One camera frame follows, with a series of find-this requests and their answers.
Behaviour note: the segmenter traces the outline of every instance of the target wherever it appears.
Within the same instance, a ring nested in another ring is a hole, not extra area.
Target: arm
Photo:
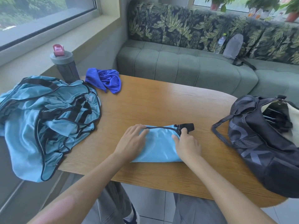
[[[90,173],[59,195],[28,224],[81,224],[104,187],[119,169],[138,156],[149,130],[143,125],[130,127],[115,151]]]
[[[173,139],[177,154],[207,187],[229,224],[276,224],[201,157],[200,144],[187,129],[182,129],[180,139]]]

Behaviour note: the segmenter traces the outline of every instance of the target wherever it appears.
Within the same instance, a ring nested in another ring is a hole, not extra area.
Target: shoe
[[[131,222],[126,221],[125,219],[123,220],[125,224],[140,224],[140,215],[136,212],[133,204],[132,204],[132,209],[134,213],[134,217]]]

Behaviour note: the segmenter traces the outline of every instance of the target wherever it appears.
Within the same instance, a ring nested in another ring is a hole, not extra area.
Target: folded blue pouch
[[[174,134],[180,138],[183,128],[187,128],[189,133],[194,130],[194,124],[187,123],[166,127],[147,126],[146,129],[150,131],[146,135],[145,146],[133,162],[181,162],[171,136]]]

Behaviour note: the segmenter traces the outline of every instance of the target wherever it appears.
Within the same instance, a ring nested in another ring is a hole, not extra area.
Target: gray seat cushion
[[[254,71],[212,52],[128,40],[117,56],[123,75],[218,90],[236,97],[257,84]]]
[[[248,59],[257,70],[259,82],[251,95],[276,97],[287,96],[287,100],[299,106],[299,66],[277,62]]]

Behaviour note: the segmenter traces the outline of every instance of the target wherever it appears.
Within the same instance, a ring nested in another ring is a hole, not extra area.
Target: purple-blue fabric
[[[111,93],[118,93],[121,91],[121,79],[117,70],[99,70],[96,68],[89,68],[86,72],[85,81],[91,85],[104,90],[107,89]]]

